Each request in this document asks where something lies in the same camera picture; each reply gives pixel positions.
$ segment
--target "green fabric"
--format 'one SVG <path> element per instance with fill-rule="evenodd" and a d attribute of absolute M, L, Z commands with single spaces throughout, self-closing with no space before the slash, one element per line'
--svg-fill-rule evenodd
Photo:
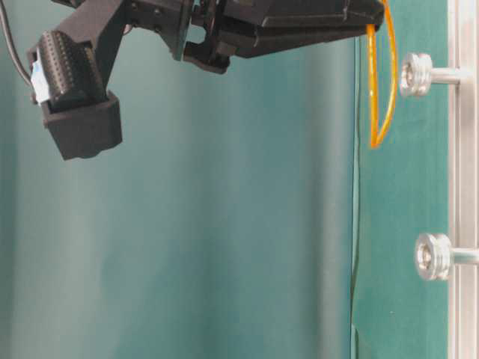
<path fill-rule="evenodd" d="M 390 1 L 400 59 L 426 52 L 447 66 L 447 1 Z M 379 34 L 380 112 L 389 93 L 388 39 Z M 448 89 L 397 101 L 391 131 L 369 148 L 365 44 L 361 42 L 359 109 L 359 242 L 353 293 L 356 357 L 447 357 L 446 283 L 425 283 L 415 272 L 419 233 L 448 229 Z"/>
<path fill-rule="evenodd" d="M 19 49 L 71 11 L 6 2 Z M 353 41 L 217 76 L 134 30 L 71 162 L 0 55 L 2 359 L 350 357 Z"/>

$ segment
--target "metal knob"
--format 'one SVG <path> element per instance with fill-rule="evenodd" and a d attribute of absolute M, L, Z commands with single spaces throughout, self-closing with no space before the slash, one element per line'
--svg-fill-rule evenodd
<path fill-rule="evenodd" d="M 456 265 L 479 265 L 479 250 L 453 248 L 445 234 L 421 234 L 416 241 L 415 264 L 425 280 L 447 280 Z"/>
<path fill-rule="evenodd" d="M 463 73 L 458 69 L 434 68 L 428 54 L 410 52 L 403 60 L 400 92 L 406 96 L 425 96 L 431 84 L 458 85 Z"/>

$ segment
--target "orange cable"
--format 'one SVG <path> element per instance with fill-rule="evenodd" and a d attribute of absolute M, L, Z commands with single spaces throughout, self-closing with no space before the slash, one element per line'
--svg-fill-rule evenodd
<path fill-rule="evenodd" d="M 388 112 L 378 134 L 379 106 L 378 106 L 378 81 L 377 81 L 377 53 L 376 53 L 376 26 L 366 25 L 367 58 L 369 67 L 369 104 L 371 121 L 371 147 L 377 148 L 384 141 L 391 126 L 397 97 L 397 50 L 394 35 L 394 23 L 388 1 L 382 0 L 385 8 L 385 18 L 388 26 L 389 46 L 391 51 L 391 94 L 389 96 Z"/>

